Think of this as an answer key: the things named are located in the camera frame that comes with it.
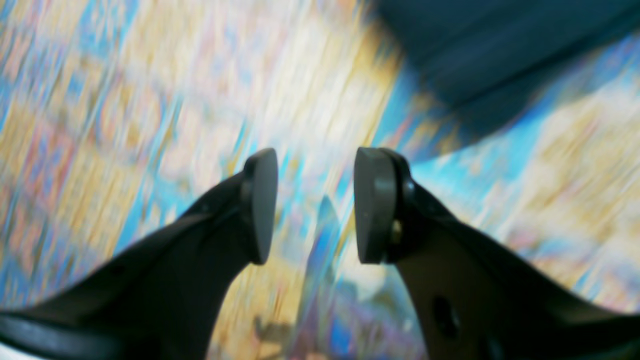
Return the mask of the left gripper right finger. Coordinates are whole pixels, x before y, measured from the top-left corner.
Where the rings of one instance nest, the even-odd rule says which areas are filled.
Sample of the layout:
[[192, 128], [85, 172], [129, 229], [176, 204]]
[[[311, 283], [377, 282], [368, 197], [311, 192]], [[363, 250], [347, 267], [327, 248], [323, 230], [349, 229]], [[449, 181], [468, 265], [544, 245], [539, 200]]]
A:
[[361, 146], [362, 264], [393, 265], [432, 360], [637, 360], [640, 319], [580, 299], [461, 222], [391, 149]]

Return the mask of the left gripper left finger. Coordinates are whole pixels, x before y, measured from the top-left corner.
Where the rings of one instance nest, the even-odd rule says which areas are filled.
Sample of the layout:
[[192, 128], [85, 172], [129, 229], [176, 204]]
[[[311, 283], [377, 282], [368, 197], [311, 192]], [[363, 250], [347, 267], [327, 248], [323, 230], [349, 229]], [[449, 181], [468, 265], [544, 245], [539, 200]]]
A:
[[3, 360], [203, 360], [227, 290], [270, 255], [272, 148], [174, 222], [40, 303], [1, 312]]

